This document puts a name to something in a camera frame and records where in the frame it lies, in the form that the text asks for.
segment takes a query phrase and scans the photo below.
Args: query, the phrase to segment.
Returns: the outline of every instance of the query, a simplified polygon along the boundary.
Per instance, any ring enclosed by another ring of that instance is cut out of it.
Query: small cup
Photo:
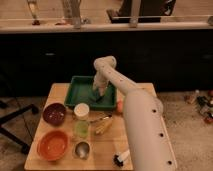
[[[89,117],[89,106],[86,103],[79,103],[74,108],[74,114],[79,120],[87,120]]]

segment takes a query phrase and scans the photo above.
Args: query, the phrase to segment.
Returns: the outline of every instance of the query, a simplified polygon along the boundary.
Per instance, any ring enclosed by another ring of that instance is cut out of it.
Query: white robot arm
[[[135,171],[172,171],[177,163],[162,117],[163,107],[156,97],[117,72],[113,56],[94,61],[97,73],[93,89],[104,95],[108,81],[124,95],[124,121]]]

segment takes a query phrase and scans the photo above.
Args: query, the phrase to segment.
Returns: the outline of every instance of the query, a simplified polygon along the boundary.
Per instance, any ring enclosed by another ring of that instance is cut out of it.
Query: cluttered floor
[[[211,124],[211,117],[206,119],[210,116],[208,114],[210,108],[206,108],[205,105],[208,104],[210,96],[205,91],[200,91],[199,94],[195,94],[195,92],[160,92],[157,95],[164,104],[164,119],[176,155],[177,171],[213,170],[213,123]],[[201,97],[199,101],[191,98],[194,95]],[[4,127],[30,144],[46,99],[47,97],[18,98],[22,106],[33,103],[40,110],[37,115],[31,114],[30,111],[24,114],[29,131],[25,127],[22,116],[11,120]],[[8,98],[1,98],[1,100],[7,102],[9,106],[6,109],[0,109],[1,116],[18,109],[16,100]],[[0,170],[24,170],[26,157],[27,155],[20,153],[19,145],[0,136]]]

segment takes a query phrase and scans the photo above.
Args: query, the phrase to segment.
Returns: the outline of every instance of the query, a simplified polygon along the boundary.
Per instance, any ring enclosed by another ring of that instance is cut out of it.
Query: green tray
[[[79,103],[86,103],[91,110],[113,110],[116,107],[116,88],[109,83],[103,98],[93,99],[93,76],[73,76],[64,104],[73,109]]]

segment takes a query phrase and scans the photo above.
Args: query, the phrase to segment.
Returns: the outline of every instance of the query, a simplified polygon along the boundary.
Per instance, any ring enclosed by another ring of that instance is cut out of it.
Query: wooden tabletop
[[[155,89],[151,83],[140,84],[154,96]],[[51,103],[64,103],[68,91],[68,83],[55,83],[52,85],[45,107]],[[117,91],[117,100],[123,99],[123,95]],[[90,119],[95,119],[103,116],[102,111],[90,111]],[[126,164],[120,168],[113,163],[113,156],[128,149],[128,142],[124,121],[122,115],[114,113],[113,124],[103,135],[94,134],[94,126],[90,126],[90,134],[86,138],[91,151],[87,160],[81,160],[73,155],[74,145],[76,140],[73,138],[73,123],[72,110],[67,108],[67,114],[64,123],[59,127],[53,127],[46,123],[41,117],[36,130],[34,141],[31,145],[28,154],[25,170],[132,170],[131,158],[129,157]],[[47,132],[60,129],[65,131],[70,136],[70,145],[68,151],[58,161],[48,162],[40,158],[37,154],[37,144],[41,137]]]

